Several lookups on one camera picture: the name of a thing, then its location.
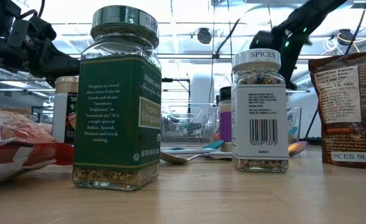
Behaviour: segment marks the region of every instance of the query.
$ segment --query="ceiling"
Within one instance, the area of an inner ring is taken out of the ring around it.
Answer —
[[[14,0],[25,12],[40,8],[40,0]],[[92,42],[90,28],[93,13],[115,4],[114,0],[48,0],[42,18],[51,23],[57,33],[54,45],[66,54],[79,54]],[[230,84],[231,55],[249,48],[253,36],[259,30],[270,30],[284,21],[302,0],[119,0],[118,4],[137,7],[155,17],[159,23],[159,46],[157,54],[162,65],[162,75],[168,78],[189,78],[201,71],[213,75],[215,90]],[[325,21],[312,33],[312,46],[304,46],[298,69],[293,80],[304,83],[308,76],[307,58],[313,55],[339,55],[346,46],[338,44],[339,29],[356,29],[362,13],[362,1],[349,0],[340,9],[330,13]],[[221,48],[223,60],[212,60],[212,52],[229,34],[234,22],[241,18],[231,41]],[[197,40],[200,28],[208,28],[212,40],[201,44]],[[357,36],[359,51],[366,51],[366,13]],[[172,95],[186,95],[187,86],[181,83],[163,83],[163,88],[174,89]]]

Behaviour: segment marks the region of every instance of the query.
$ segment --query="red chip bag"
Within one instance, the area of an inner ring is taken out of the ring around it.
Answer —
[[[72,146],[25,116],[0,111],[0,182],[49,164],[70,165]]]

